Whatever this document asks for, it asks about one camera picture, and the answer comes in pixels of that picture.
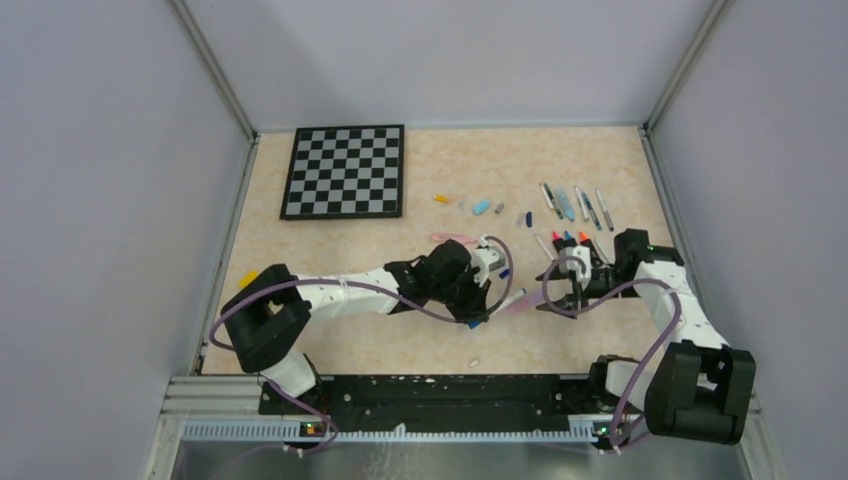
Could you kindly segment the blue capped black highlighter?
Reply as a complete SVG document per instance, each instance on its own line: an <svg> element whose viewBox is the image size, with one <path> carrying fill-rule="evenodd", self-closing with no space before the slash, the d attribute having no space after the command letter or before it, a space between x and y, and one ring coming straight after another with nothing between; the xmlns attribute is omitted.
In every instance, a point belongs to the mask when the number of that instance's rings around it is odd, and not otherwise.
<svg viewBox="0 0 848 480"><path fill-rule="evenodd" d="M577 239L571 235L568 231L563 232L563 237L567 246L576 246Z"/></svg>

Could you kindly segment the lilac highlighter pen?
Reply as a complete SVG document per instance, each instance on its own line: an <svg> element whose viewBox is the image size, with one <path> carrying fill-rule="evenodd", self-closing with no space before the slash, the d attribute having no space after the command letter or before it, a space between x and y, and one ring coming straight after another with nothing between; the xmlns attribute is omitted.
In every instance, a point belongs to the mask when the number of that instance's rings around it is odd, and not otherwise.
<svg viewBox="0 0 848 480"><path fill-rule="evenodd" d="M527 295L505 308L502 313L504 315L520 315L527 310L533 311L537 306L544 303L545 300L540 296Z"/></svg>

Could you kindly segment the pink capped black highlighter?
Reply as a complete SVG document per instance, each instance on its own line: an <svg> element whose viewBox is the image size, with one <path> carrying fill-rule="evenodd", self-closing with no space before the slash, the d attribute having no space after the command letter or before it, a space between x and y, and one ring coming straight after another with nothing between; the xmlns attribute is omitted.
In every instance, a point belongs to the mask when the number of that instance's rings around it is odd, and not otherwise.
<svg viewBox="0 0 848 480"><path fill-rule="evenodd" d="M552 245L557 253L562 252L566 248L565 239L556 231L552 232Z"/></svg>

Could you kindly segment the teal gel pen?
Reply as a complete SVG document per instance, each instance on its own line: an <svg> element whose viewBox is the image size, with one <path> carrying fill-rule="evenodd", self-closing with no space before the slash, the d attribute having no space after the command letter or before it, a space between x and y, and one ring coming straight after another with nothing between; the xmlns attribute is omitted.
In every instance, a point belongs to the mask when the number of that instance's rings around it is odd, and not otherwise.
<svg viewBox="0 0 848 480"><path fill-rule="evenodd" d="M591 204L591 201L589 199L588 194L586 192L582 192L581 197L582 197L583 205L585 207L585 210L587 212L588 217L591 219L592 223L595 225L595 228L598 231L602 231L603 227L600 223L600 220L597 216L596 211L594 210L594 207Z"/></svg>

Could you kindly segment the pink correction tape pen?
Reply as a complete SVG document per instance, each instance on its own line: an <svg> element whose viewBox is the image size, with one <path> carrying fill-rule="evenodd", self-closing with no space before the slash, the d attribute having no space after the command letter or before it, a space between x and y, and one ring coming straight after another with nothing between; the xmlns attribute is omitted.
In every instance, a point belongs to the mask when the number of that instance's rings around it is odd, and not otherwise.
<svg viewBox="0 0 848 480"><path fill-rule="evenodd" d="M475 237L470 237L467 235L461 235L456 233L433 233L430 238L437 243L444 243L447 241L455 241L462 245L471 245L476 244L478 239Z"/></svg>

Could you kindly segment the grey capped white marker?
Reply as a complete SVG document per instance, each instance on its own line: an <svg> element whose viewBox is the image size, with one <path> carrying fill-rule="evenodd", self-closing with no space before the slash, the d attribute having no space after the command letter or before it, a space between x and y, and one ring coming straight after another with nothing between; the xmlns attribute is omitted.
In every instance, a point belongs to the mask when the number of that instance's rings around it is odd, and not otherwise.
<svg viewBox="0 0 848 480"><path fill-rule="evenodd" d="M588 222L590 220L590 215L586 203L584 201L583 192L577 185L574 186L574 192L575 198L579 206L581 218L584 222Z"/></svg>

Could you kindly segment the dark blue capped pen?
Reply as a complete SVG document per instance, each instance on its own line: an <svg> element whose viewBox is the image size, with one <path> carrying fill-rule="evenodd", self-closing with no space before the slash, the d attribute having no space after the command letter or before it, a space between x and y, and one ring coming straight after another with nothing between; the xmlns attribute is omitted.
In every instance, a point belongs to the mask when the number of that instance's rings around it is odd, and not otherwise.
<svg viewBox="0 0 848 480"><path fill-rule="evenodd" d="M606 226L607 226L607 229L608 229L609 231L614 231L614 230L615 230L615 225L614 225L614 222L613 222L613 220L612 220L612 218L611 218L610 212L609 212L609 210L608 210L608 206L607 206L607 204L606 204L606 202L605 202L605 200L604 200L604 197L603 197L603 194L602 194L601 190L600 190L600 189L598 189L598 188L596 188L596 189L595 189L595 195L596 195L596 199L597 199L597 202L598 202L599 208L600 208L600 210L601 210L602 216L603 216L603 218L604 218L604 222L605 222L605 224L606 224Z"/></svg>

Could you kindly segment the light blue correction tape pen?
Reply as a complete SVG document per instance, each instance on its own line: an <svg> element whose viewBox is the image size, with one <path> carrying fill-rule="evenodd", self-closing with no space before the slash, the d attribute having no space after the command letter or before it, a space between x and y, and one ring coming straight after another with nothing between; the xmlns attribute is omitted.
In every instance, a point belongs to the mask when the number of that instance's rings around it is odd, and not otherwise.
<svg viewBox="0 0 848 480"><path fill-rule="evenodd" d="M561 188L557 188L555 190L555 195L559 203L560 210L563 213L564 217L567 218L570 222L574 222L575 212L565 191Z"/></svg>

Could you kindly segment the light blue tape cap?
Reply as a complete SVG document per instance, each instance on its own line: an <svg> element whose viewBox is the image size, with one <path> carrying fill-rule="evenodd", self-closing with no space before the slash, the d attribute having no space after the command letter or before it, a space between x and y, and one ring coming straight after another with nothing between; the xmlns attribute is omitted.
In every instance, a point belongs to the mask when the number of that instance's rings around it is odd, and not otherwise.
<svg viewBox="0 0 848 480"><path fill-rule="evenodd" d="M471 212L475 216L479 216L487 212L491 208L491 203L489 200L481 200L474 204L471 208Z"/></svg>

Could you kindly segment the green gel pen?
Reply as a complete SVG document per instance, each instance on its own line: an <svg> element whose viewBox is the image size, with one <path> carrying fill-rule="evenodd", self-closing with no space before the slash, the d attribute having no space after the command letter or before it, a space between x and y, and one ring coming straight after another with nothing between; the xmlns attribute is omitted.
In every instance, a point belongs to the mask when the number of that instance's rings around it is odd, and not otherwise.
<svg viewBox="0 0 848 480"><path fill-rule="evenodd" d="M556 197L554 196L552 190L547 186L547 184L545 184L543 186L545 187L546 194L549 197L549 200L551 202L553 210L555 211L555 213L557 214L557 216L560 220L564 220L565 215L563 214L562 210L560 209L558 201L557 201Z"/></svg>

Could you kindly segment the yellow capped white pen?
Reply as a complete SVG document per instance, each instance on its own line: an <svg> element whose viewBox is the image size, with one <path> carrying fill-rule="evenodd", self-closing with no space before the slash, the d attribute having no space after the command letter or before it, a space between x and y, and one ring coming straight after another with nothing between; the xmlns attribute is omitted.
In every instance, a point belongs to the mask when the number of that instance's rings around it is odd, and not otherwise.
<svg viewBox="0 0 848 480"><path fill-rule="evenodd" d="M539 184L539 188L540 188L540 191L541 191L543 198L546 202L547 208L550 209L551 211L554 211L555 206L553 204L553 200L551 199L551 194L549 192L549 188L543 183Z"/></svg>

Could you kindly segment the blue capped white marker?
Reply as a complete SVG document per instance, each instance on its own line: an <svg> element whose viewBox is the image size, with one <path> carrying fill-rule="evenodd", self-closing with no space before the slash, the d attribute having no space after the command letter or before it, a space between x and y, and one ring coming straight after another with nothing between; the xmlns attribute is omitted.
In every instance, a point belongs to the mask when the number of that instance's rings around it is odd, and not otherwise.
<svg viewBox="0 0 848 480"><path fill-rule="evenodd" d="M514 304L514 303L515 303L515 302L517 302L518 300L522 299L522 298L523 298L524 296L526 296L526 295L527 295L527 289L526 289L526 288L518 289L518 290L517 290L517 291L515 291L514 293L510 294L510 295L509 295L509 296L508 296L508 297L504 300L504 302L503 302L503 303L502 303L502 304L501 304L501 305L500 305L500 306L499 306L499 307L498 307L498 308L497 308L497 309L496 309L496 310L495 310L495 311L494 311L491 315L489 315L488 319L490 320L490 319L491 319L491 318L493 318L494 316L496 316L496 315L500 314L503 310L507 309L507 308L508 308L508 307L510 307L512 304ZM474 328L476 328L477 326L479 326L481 323L486 322L486 321L488 321L488 320L470 322L470 323L468 324L468 327L469 327L469 329L474 329Z"/></svg>

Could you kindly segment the red capped white marker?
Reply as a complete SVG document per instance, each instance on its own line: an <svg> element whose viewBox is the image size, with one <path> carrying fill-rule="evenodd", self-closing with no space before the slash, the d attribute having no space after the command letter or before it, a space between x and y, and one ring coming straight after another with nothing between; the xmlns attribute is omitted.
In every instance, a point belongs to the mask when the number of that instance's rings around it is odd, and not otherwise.
<svg viewBox="0 0 848 480"><path fill-rule="evenodd" d="M556 259L555 253L551 250L551 248L547 245L547 243L541 238L541 236L538 235L538 234L535 234L534 238L535 238L537 244L540 246L540 248L544 252L544 254L546 255L546 257L550 261L554 261Z"/></svg>

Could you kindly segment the black white checkerboard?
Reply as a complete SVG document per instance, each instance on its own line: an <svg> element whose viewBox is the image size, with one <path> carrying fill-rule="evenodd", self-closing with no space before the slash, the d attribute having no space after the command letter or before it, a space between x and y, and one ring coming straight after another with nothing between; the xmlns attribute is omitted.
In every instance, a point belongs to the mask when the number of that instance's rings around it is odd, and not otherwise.
<svg viewBox="0 0 848 480"><path fill-rule="evenodd" d="M404 155L402 124L297 129L279 218L402 217Z"/></svg>

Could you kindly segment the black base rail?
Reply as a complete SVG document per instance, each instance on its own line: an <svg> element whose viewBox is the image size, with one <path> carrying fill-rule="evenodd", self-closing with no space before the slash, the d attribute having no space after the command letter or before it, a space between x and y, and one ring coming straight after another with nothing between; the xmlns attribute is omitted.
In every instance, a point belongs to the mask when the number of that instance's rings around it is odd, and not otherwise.
<svg viewBox="0 0 848 480"><path fill-rule="evenodd" d="M588 375L336 375L300 396L344 433L563 432L617 398Z"/></svg>

